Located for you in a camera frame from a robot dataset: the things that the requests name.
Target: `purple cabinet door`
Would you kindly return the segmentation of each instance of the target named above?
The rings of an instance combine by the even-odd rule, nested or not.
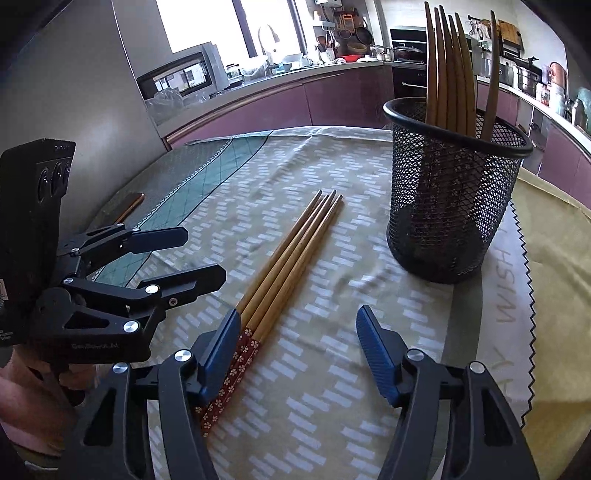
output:
[[[360,67],[304,84],[312,125],[382,128],[382,106],[394,97],[389,67]]]
[[[591,208],[591,160],[581,154],[570,195]]]
[[[581,152],[573,141],[557,127],[550,125],[539,176],[570,193],[580,158]]]
[[[191,140],[226,137],[263,130],[311,125],[303,86],[273,93],[212,120],[171,143],[176,148]]]
[[[476,98],[476,107],[485,111],[486,101],[488,100],[489,86],[483,83],[478,84],[478,95]],[[499,118],[509,122],[511,125],[517,123],[517,113],[519,111],[519,98],[515,95],[499,90],[499,101],[496,104],[496,115]]]

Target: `silver screw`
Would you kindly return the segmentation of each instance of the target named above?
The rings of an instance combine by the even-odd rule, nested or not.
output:
[[[126,333],[134,333],[139,328],[139,323],[135,320],[130,320],[123,325],[123,330]]]
[[[480,362],[472,362],[470,364],[470,370],[472,370],[474,373],[480,375],[485,372],[486,368]]]
[[[174,354],[174,359],[177,362],[186,362],[190,358],[191,358],[191,352],[189,352],[188,350],[179,350],[178,352],[176,352]]]
[[[425,358],[425,354],[422,351],[413,348],[407,352],[407,357],[409,360],[420,362],[423,358]]]
[[[149,295],[153,295],[154,293],[158,293],[158,290],[160,290],[160,287],[157,285],[148,285],[145,288],[145,292]]]
[[[123,374],[127,372],[128,365],[125,362],[119,362],[113,365],[113,372],[116,374]]]

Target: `black mesh pen holder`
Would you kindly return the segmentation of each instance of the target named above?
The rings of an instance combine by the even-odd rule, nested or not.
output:
[[[418,277],[460,282],[482,265],[532,143],[499,118],[491,142],[427,125],[424,98],[384,111],[394,124],[390,250]],[[484,112],[476,117],[479,137]]]

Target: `wooden chopstick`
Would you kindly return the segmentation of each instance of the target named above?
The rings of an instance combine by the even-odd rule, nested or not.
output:
[[[275,299],[266,310],[264,317],[261,319],[261,322],[255,333],[253,334],[253,339],[258,340],[259,342],[263,343],[269,332],[273,328],[274,323],[277,321],[283,308],[287,304],[291,293],[293,292],[294,288],[296,287],[298,281],[300,280],[301,276],[303,275],[304,271],[306,270],[306,266],[310,262],[310,258],[319,247],[324,233],[326,232],[327,228],[332,222],[332,219],[335,217],[336,212],[339,210],[340,205],[343,203],[343,196],[339,195],[336,201],[331,205],[330,210],[328,211],[326,217],[322,220],[322,223],[318,227],[318,230],[314,232],[311,240],[307,243],[306,248],[302,252],[301,256],[298,258],[295,266],[290,270],[289,275],[285,279],[285,283],[281,286],[281,289],[277,293]]]
[[[445,45],[445,62],[447,69],[447,129],[455,132],[457,128],[457,81],[456,66],[453,61],[452,37],[447,26],[445,10],[439,5],[441,26],[443,27],[443,42]]]
[[[447,67],[445,46],[439,9],[435,9],[435,36],[437,39],[437,126],[447,128]]]
[[[460,47],[462,49],[462,63],[464,72],[464,84],[466,86],[466,135],[468,137],[476,136],[476,93],[474,83],[474,71],[472,69],[472,60],[470,58],[470,49],[464,33],[464,27],[460,15],[456,13],[457,33],[460,37]]]
[[[269,260],[267,260],[267,263],[265,263],[263,268],[256,275],[255,279],[248,286],[248,288],[246,289],[246,293],[242,296],[241,300],[238,302],[238,305],[236,307],[236,310],[238,310],[238,312],[241,315],[244,312],[244,309],[246,308],[248,303],[252,300],[256,291],[261,286],[261,283],[263,282],[263,280],[265,280],[265,277],[269,274],[269,272],[271,271],[273,266],[281,258],[281,255],[283,254],[285,249],[289,246],[291,241],[294,239],[294,237],[301,230],[302,226],[308,220],[308,218],[312,214],[312,211],[318,205],[321,195],[322,195],[322,190],[319,190],[318,193],[316,193],[316,195],[314,195],[314,198],[308,204],[308,206],[306,207],[304,212],[300,215],[300,217],[296,220],[294,226],[287,233],[287,235],[285,237],[283,237],[283,240],[281,240],[281,243],[279,244],[279,246],[277,246],[277,248],[275,249],[275,251],[271,255],[271,258],[269,258]],[[246,323],[244,323],[244,317],[241,317],[241,318],[243,321],[242,327],[244,328],[246,326]]]
[[[495,13],[491,10],[491,37],[492,37],[492,61],[491,61],[491,82],[488,89],[488,100],[480,139],[491,141],[492,131],[495,128],[496,106],[499,101],[499,33],[496,29]]]
[[[294,238],[293,243],[297,241],[295,248],[290,252],[289,258],[287,258],[286,262],[281,266],[279,272],[277,272],[277,276],[273,279],[265,279],[265,281],[261,284],[260,290],[263,292],[263,297],[260,299],[259,303],[256,304],[255,311],[253,312],[246,328],[250,331],[254,332],[258,327],[262,318],[266,315],[267,310],[269,309],[272,302],[275,300],[277,293],[281,289],[282,285],[285,282],[285,279],[289,276],[290,272],[293,270],[294,265],[297,263],[298,259],[301,257],[302,252],[305,250],[306,246],[310,242],[310,239],[316,234],[319,225],[325,220],[327,213],[330,209],[331,202],[335,198],[336,190],[334,190],[328,197],[322,201],[319,205],[318,211],[314,212],[313,218],[309,222],[309,225],[303,233],[303,236]]]
[[[460,41],[457,37],[456,26],[453,17],[449,15],[449,30],[452,36],[453,44],[453,62],[456,72],[457,86],[457,128],[456,132],[460,135],[466,135],[466,77],[464,75],[464,63],[462,61],[462,51]]]
[[[425,2],[427,15],[427,125],[437,123],[437,49],[435,45],[435,30],[431,18],[431,7]]]
[[[271,288],[273,283],[277,280],[277,277],[281,274],[281,270],[284,268],[286,263],[289,262],[290,257],[293,255],[293,252],[303,241],[307,231],[310,229],[312,225],[315,224],[315,222],[320,222],[319,220],[317,220],[317,217],[326,209],[328,209],[327,204],[330,202],[329,199],[330,195],[325,195],[320,198],[320,201],[314,208],[312,214],[306,219],[304,225],[296,233],[295,237],[291,240],[290,244],[283,251],[277,262],[275,262],[275,264],[271,267],[268,274],[265,276],[265,278],[259,285],[258,289],[256,290],[255,294],[252,296],[251,300],[248,302],[246,307],[244,307],[244,311],[241,314],[241,321],[242,323],[244,323],[245,327],[251,328],[249,325],[251,325],[252,317],[255,314],[257,308],[269,292],[269,289]]]

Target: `table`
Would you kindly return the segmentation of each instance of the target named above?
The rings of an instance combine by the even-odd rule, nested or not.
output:
[[[143,187],[129,186],[148,196],[145,208],[152,210],[142,212],[142,228],[181,224],[191,237],[180,249],[123,258],[105,269],[100,281],[123,285],[131,280],[133,286],[142,277],[208,261],[219,262],[228,272],[220,292],[169,313],[155,334],[151,362],[191,345],[199,333],[219,323],[313,191],[347,191],[348,205],[307,273],[306,285],[296,293],[209,440],[221,478],[328,478],[329,472],[332,477],[337,472],[338,478],[377,477],[397,412],[379,396],[352,327],[362,303],[371,304],[380,321],[400,331],[409,345],[423,348],[438,361],[465,365],[485,355],[483,360],[491,364],[486,355],[492,355],[494,345],[488,353],[481,348],[486,336],[480,333],[486,328],[472,332],[472,339],[450,332],[454,301],[463,303],[463,312],[484,319],[484,283],[439,286],[412,277],[397,266],[380,234],[388,217],[389,135],[322,127],[198,142],[183,147],[189,163],[191,149],[215,152],[192,160],[200,168],[170,194],[160,196],[156,206],[151,206],[148,192],[157,181],[149,171],[143,174]],[[505,379],[505,391],[518,418],[527,413],[524,433],[541,477],[554,479],[591,425],[591,380],[585,374],[591,291],[586,272],[591,258],[584,241],[591,233],[591,213],[525,170],[512,198],[519,224],[511,221],[510,208],[503,225],[521,228],[531,269],[535,396],[531,398],[529,390],[530,313],[521,312],[521,323],[504,322],[521,325],[516,333],[521,348],[514,351],[520,360],[500,352],[496,363],[501,372],[518,370]],[[377,233],[367,235],[365,229]],[[527,274],[525,262],[518,264]],[[470,332],[467,316],[462,318],[463,323],[455,324],[460,325],[457,332]],[[154,463],[166,478],[155,404],[150,405],[150,417]],[[440,439],[432,470],[441,455]]]

